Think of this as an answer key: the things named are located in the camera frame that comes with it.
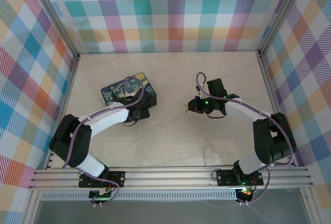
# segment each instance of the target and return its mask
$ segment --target purple cable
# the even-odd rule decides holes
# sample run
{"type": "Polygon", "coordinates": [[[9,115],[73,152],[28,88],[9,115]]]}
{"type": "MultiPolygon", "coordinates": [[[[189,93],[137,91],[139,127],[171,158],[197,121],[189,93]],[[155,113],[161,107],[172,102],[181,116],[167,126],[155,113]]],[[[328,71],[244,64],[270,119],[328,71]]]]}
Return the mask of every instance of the purple cable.
{"type": "MultiPolygon", "coordinates": [[[[281,165],[281,166],[287,166],[287,165],[290,165],[292,162],[293,162],[293,159],[294,159],[294,153],[293,153],[293,146],[291,144],[291,141],[289,139],[289,137],[287,136],[287,134],[285,133],[284,129],[274,120],[272,119],[270,116],[266,115],[265,113],[261,112],[260,110],[254,108],[253,106],[245,103],[245,102],[242,102],[242,101],[238,101],[238,100],[235,100],[235,99],[230,99],[230,98],[223,98],[223,97],[216,97],[216,96],[212,96],[210,94],[208,94],[199,84],[199,75],[203,75],[204,77],[204,83],[206,82],[207,80],[207,77],[206,77],[206,74],[203,73],[203,72],[198,72],[197,76],[195,77],[195,81],[197,83],[197,86],[199,88],[199,90],[204,93],[206,96],[209,96],[209,97],[212,97],[214,99],[218,99],[218,100],[222,100],[222,101],[231,101],[231,102],[234,102],[234,103],[237,103],[237,104],[241,104],[243,106],[245,106],[246,108],[252,110],[253,112],[257,113],[257,114],[260,114],[261,116],[267,118],[268,120],[270,120],[273,124],[276,125],[276,127],[280,130],[280,132],[283,134],[285,140],[286,140],[286,143],[288,144],[289,148],[290,148],[290,153],[291,153],[291,156],[290,156],[290,160],[286,163],[279,163],[279,162],[275,162],[274,164],[276,165],[281,165]]],[[[263,168],[261,168],[261,170],[263,169],[266,169],[269,165],[266,165],[264,166],[263,168]]]]}
{"type": "MultiPolygon", "coordinates": [[[[126,78],[124,78],[123,80],[123,92],[124,92],[124,83],[127,79],[130,79],[130,78],[133,78],[133,79],[137,79],[136,77],[132,77],[132,76],[128,76],[126,78]]],[[[142,84],[142,82],[140,80],[138,80],[139,83],[140,83],[140,86],[141,86],[141,94],[139,96],[139,98],[134,101],[133,103],[130,103],[130,104],[127,104],[127,105],[124,105],[124,106],[119,106],[119,107],[113,107],[112,109],[111,108],[108,108],[108,109],[102,109],[92,115],[90,115],[89,117],[85,118],[83,121],[80,122],[80,124],[78,124],[78,126],[76,127],[76,129],[74,130],[73,134],[72,134],[72,137],[71,137],[71,141],[70,141],[70,145],[69,145],[69,150],[68,150],[68,155],[67,155],[67,158],[66,158],[66,161],[64,163],[64,165],[62,166],[62,168],[65,168],[68,163],[69,163],[69,160],[70,160],[70,157],[71,157],[71,153],[72,153],[72,148],[73,148],[73,143],[74,143],[74,140],[76,138],[76,135],[77,135],[77,132],[78,130],[80,129],[80,127],[85,123],[87,122],[89,119],[101,114],[101,113],[107,113],[107,112],[110,112],[110,111],[113,111],[113,110],[116,110],[116,109],[124,109],[126,107],[130,107],[130,106],[133,106],[135,104],[137,104],[142,98],[143,98],[143,95],[144,95],[144,85],[142,84]]]]}
{"type": "MultiPolygon", "coordinates": [[[[88,173],[86,173],[86,172],[83,172],[83,171],[80,170],[80,169],[78,169],[78,170],[79,170],[81,173],[84,173],[86,176],[88,176],[88,177],[90,177],[90,178],[92,178],[92,179],[95,179],[95,180],[98,180],[98,181],[102,181],[102,182],[106,182],[106,183],[110,183],[110,184],[113,184],[113,185],[115,185],[115,186],[117,187],[117,191],[116,191],[116,193],[115,193],[110,199],[108,199],[108,200],[106,200],[104,203],[102,203],[102,205],[106,205],[106,204],[110,203],[110,202],[111,202],[111,201],[117,196],[117,194],[118,194],[118,192],[119,192],[119,184],[118,184],[117,182],[112,181],[112,180],[107,180],[107,179],[98,178],[98,177],[92,176],[92,175],[90,175],[90,174],[88,174],[88,173]]],[[[96,203],[94,202],[94,199],[95,199],[95,197],[92,198],[92,203],[93,203],[93,204],[96,204],[96,203]]]]}

